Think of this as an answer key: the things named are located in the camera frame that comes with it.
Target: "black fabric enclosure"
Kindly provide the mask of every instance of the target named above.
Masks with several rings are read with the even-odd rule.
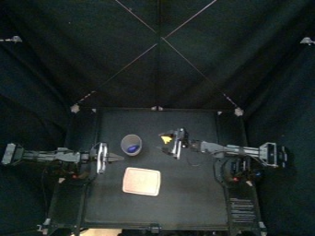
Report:
[[[92,109],[240,108],[248,146],[291,154],[258,185],[269,235],[315,235],[315,45],[301,43],[315,41],[314,12],[314,0],[0,1],[0,157],[11,142],[84,143],[71,124]],[[40,235],[43,176],[0,167],[0,235]]]

